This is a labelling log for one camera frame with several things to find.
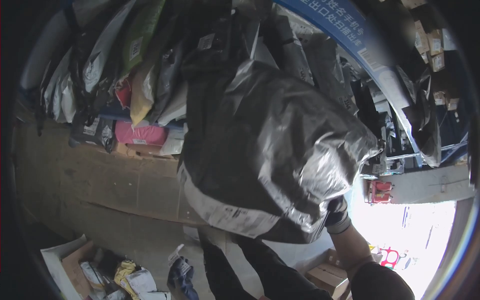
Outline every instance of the concrete floor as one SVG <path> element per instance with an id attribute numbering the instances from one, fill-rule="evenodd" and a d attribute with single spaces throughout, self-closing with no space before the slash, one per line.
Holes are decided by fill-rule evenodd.
<path id="1" fill-rule="evenodd" d="M 68 129 L 46 129 L 38 137 L 33 125 L 17 128 L 16 184 L 26 218 L 67 240 L 84 233 L 94 244 L 125 255 L 152 273 L 159 290 L 167 290 L 168 255 L 184 243 L 180 254 L 195 268 L 193 284 L 200 299 L 214 299 L 202 249 L 183 233 L 184 223 L 202 220 L 182 196 L 176 163 L 116 157 L 89 146 L 73 149 L 68 136 Z M 260 297 L 260 280 L 240 248 L 225 232 L 213 234 L 244 288 Z M 267 243 L 301 272 L 321 262 L 333 246 L 326 230 L 309 245 Z"/>

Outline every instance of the yellow package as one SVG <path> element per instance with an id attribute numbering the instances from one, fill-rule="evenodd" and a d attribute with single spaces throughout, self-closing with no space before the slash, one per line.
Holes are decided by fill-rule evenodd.
<path id="1" fill-rule="evenodd" d="M 121 262 L 120 266 L 117 268 L 117 271 L 115 272 L 115 278 L 113 281 L 115 281 L 116 284 L 124 288 L 132 297 L 133 300 L 140 300 L 133 291 L 132 287 L 128 283 L 127 279 L 125 278 L 128 274 L 131 274 L 135 272 L 135 263 L 132 261 L 123 261 Z"/>

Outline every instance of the pink package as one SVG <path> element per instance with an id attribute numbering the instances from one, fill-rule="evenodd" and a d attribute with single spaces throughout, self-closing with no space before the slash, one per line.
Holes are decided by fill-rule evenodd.
<path id="1" fill-rule="evenodd" d="M 124 144 L 144 144 L 163 146 L 168 129 L 157 126 L 145 126 L 132 129 L 132 123 L 117 121 L 115 125 L 117 141 Z"/>

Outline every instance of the gray glove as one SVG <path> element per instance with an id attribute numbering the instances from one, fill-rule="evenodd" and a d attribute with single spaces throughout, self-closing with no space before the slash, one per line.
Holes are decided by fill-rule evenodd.
<path id="1" fill-rule="evenodd" d="M 340 234 L 352 224 L 347 213 L 347 202 L 343 196 L 330 200 L 325 227 L 329 234 Z"/>

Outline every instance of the hand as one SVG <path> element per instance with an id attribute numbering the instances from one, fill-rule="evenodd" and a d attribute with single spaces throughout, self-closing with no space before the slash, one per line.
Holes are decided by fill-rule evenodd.
<path id="1" fill-rule="evenodd" d="M 339 234 L 347 230 L 351 224 L 347 212 L 347 201 L 343 196 L 330 200 L 328 204 L 328 216 L 325 221 L 325 227 L 330 234 Z"/>
<path id="2" fill-rule="evenodd" d="M 197 291 L 193 288 L 193 267 L 183 275 L 180 270 L 183 256 L 177 259 L 168 273 L 167 287 L 176 300 L 198 300 Z"/>

